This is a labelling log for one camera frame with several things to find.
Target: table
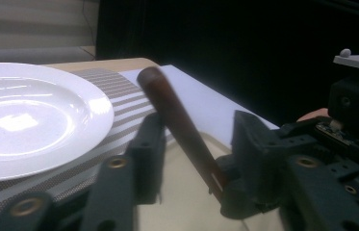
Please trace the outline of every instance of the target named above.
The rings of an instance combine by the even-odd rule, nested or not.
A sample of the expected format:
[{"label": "table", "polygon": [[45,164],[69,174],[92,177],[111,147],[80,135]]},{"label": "table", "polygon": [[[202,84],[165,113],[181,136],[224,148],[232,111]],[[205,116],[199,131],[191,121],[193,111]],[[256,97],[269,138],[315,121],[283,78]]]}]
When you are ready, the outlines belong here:
[{"label": "table", "polygon": [[[106,86],[101,85],[99,88],[109,95],[115,107],[115,123],[107,138],[82,158],[78,158],[63,167],[35,176],[0,182],[0,208],[21,192],[47,191],[53,194],[55,200],[61,200],[71,193],[92,184],[96,176],[95,167],[101,160],[110,155],[122,154],[127,142],[135,136],[143,117],[153,112],[153,107],[147,101],[141,89],[138,88],[136,77],[143,68],[155,65],[157,64],[141,58],[48,65],[73,72],[95,85],[98,84],[97,81],[107,81]],[[171,82],[173,89],[190,114],[196,128],[202,134],[205,134],[204,137],[210,141],[208,143],[209,147],[214,148],[217,155],[229,153],[234,110],[248,110],[218,92],[209,89],[173,65],[160,66],[160,69]],[[116,82],[123,83],[124,91],[119,89],[109,90],[109,86]],[[264,119],[263,121],[268,127],[276,128],[270,122]],[[185,165],[188,165],[187,170],[185,170],[186,173],[192,172],[194,169],[189,166],[186,158],[182,158],[184,155],[181,153],[181,149],[174,145],[174,141],[171,141],[171,143],[172,145],[170,145],[168,151],[173,154],[167,156],[164,174],[170,177],[171,173],[180,173],[184,171]],[[173,177],[178,177],[179,180],[189,178],[189,176],[185,177],[183,174]],[[146,215],[140,216],[140,224],[143,224],[143,230],[158,230],[158,227],[161,230],[166,229],[166,227],[169,227],[169,230],[214,230],[212,228],[220,230],[220,228],[230,228],[230,226],[234,230],[245,230],[244,222],[222,218],[218,213],[218,203],[212,196],[207,194],[207,189],[201,179],[197,175],[192,178],[195,181],[186,180],[182,182],[185,185],[180,187],[195,190],[194,197],[188,199],[187,203],[183,203],[183,199],[187,199],[186,195],[191,194],[191,192],[178,191],[180,190],[177,188],[179,183],[176,182],[170,185],[165,184],[167,185],[167,192],[173,191],[173,193],[176,193],[170,197],[171,200],[169,200],[168,194],[166,195],[167,201],[165,204],[167,204],[167,207],[164,208],[158,205],[140,206],[140,211]],[[157,217],[167,216],[171,211],[169,206],[175,206],[177,211],[175,211],[174,215],[177,217],[170,219],[169,217],[163,217],[155,221]],[[189,218],[197,219],[188,222]],[[249,223],[250,228],[251,225],[258,227],[251,230],[264,230],[263,225],[270,227],[269,230],[281,230],[275,212],[269,213],[269,216],[257,216],[247,223]]]}]

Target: dark background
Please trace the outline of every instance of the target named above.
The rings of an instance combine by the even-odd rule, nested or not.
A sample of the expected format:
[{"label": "dark background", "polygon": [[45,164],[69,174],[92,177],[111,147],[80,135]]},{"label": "dark background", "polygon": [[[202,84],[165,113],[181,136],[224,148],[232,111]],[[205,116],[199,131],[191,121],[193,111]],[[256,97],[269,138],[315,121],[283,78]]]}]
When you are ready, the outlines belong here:
[{"label": "dark background", "polygon": [[103,0],[96,59],[173,64],[282,125],[327,107],[351,73],[334,56],[359,55],[359,6],[334,2]]}]

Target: wooden handle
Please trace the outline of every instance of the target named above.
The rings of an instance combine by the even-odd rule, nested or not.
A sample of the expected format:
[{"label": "wooden handle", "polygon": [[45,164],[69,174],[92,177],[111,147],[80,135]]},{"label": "wooden handle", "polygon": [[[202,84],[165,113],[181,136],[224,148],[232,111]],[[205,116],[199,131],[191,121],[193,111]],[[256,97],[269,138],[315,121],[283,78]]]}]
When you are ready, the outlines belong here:
[{"label": "wooden handle", "polygon": [[137,81],[165,126],[176,138],[210,191],[220,201],[222,189],[226,184],[225,176],[165,75],[152,66],[141,71]]}]

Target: white plate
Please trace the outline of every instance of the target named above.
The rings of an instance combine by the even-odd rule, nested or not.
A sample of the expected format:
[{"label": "white plate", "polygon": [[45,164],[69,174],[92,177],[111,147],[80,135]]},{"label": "white plate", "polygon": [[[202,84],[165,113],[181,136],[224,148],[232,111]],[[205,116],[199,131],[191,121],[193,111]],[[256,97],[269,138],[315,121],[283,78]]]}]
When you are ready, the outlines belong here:
[{"label": "white plate", "polygon": [[92,83],[40,65],[0,64],[0,180],[76,159],[113,121],[109,98]]}]

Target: striped placemat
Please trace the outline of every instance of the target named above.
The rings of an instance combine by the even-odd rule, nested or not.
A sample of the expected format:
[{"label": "striped placemat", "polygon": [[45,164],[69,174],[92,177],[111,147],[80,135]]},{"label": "striped placemat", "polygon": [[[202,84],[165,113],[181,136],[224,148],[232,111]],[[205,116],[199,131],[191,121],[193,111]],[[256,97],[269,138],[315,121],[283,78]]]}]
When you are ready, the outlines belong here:
[{"label": "striped placemat", "polygon": [[107,137],[92,151],[62,167],[44,173],[0,182],[0,211],[14,197],[28,192],[49,192],[61,200],[95,181],[97,166],[123,154],[145,116],[155,112],[142,90],[117,72],[88,69],[74,74],[92,82],[111,99],[115,122]]}]

